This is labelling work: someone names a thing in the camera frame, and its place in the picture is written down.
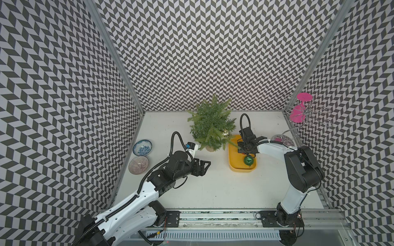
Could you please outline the small green christmas tree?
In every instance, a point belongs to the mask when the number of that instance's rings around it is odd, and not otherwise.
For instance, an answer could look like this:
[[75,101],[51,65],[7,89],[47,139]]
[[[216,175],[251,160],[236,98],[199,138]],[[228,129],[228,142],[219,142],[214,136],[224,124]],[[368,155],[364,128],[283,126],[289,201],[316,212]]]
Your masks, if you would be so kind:
[[[228,108],[230,104],[231,99],[219,101],[214,95],[211,101],[204,100],[194,110],[187,111],[190,114],[187,121],[192,122],[190,134],[199,144],[200,150],[215,152],[220,149],[225,150],[228,144],[231,144],[236,120],[230,117],[232,113]],[[223,136],[224,130],[230,133],[229,137]]]

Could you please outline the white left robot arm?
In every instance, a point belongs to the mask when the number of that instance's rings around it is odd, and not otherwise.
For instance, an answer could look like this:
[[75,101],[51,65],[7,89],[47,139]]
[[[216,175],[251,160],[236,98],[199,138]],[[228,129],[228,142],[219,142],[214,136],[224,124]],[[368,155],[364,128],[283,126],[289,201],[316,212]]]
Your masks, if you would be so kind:
[[136,191],[108,210],[81,219],[72,245],[118,246],[147,227],[165,225],[167,210],[159,197],[174,189],[178,179],[204,176],[211,165],[195,158],[199,147],[193,142],[183,143],[182,149],[175,151],[176,137],[181,138],[177,131],[172,133],[168,156],[145,174]]

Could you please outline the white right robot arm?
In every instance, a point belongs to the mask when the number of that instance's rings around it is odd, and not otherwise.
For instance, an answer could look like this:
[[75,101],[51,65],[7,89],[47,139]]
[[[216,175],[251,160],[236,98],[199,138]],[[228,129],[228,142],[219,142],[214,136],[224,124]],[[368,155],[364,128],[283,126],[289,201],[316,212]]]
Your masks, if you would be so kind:
[[309,192],[319,189],[324,179],[323,171],[313,151],[307,146],[296,148],[278,140],[270,140],[263,136],[256,137],[246,113],[240,117],[240,136],[238,152],[244,155],[243,164],[250,167],[254,164],[257,154],[267,154],[283,161],[286,166],[289,188],[275,211],[260,213],[263,226],[283,228],[304,226],[301,205]]

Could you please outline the green glitter ball ornament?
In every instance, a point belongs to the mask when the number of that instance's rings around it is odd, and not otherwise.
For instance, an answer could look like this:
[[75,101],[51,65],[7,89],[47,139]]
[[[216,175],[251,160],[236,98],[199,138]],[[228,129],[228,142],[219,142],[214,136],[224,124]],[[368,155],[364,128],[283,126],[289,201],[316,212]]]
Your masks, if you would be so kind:
[[245,165],[251,167],[254,164],[254,158],[251,155],[246,155],[243,162]]

